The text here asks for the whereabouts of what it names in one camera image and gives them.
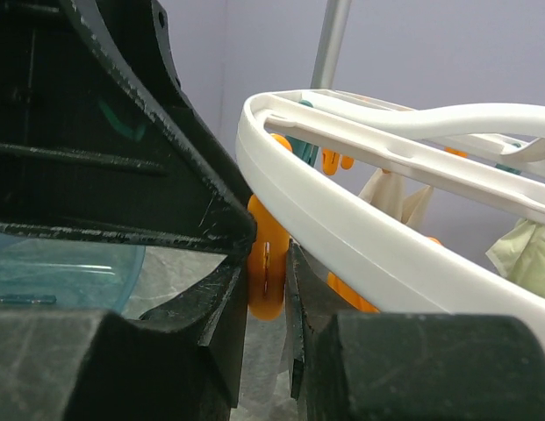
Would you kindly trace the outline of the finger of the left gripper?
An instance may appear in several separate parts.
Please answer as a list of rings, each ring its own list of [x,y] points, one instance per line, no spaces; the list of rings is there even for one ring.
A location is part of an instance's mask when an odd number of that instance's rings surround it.
[[[0,1],[0,232],[245,257],[251,191],[157,1]]]

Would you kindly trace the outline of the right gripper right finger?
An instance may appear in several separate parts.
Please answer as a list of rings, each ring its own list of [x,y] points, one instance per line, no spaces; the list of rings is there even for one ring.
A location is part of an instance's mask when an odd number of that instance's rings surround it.
[[[285,296],[302,420],[545,420],[545,353],[515,318],[359,311],[296,243]]]

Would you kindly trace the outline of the orange front clip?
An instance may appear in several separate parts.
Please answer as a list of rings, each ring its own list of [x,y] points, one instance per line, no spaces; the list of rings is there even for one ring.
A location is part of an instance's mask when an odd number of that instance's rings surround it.
[[[290,234],[256,195],[250,197],[247,209],[256,222],[256,238],[247,258],[248,308],[256,318],[270,321],[283,309]]]

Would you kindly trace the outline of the white oval clip hanger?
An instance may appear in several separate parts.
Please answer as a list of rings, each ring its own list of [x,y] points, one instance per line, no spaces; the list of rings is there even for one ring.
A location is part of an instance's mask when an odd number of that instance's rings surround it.
[[[379,310],[512,316],[545,351],[545,298],[419,231],[432,189],[545,229],[545,106],[265,92],[242,106],[236,156],[271,216]]]

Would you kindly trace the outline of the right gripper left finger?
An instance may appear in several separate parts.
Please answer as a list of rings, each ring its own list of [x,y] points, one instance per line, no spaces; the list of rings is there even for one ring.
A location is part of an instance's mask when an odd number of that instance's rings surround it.
[[[0,420],[227,420],[246,319],[232,256],[137,320],[0,305]]]

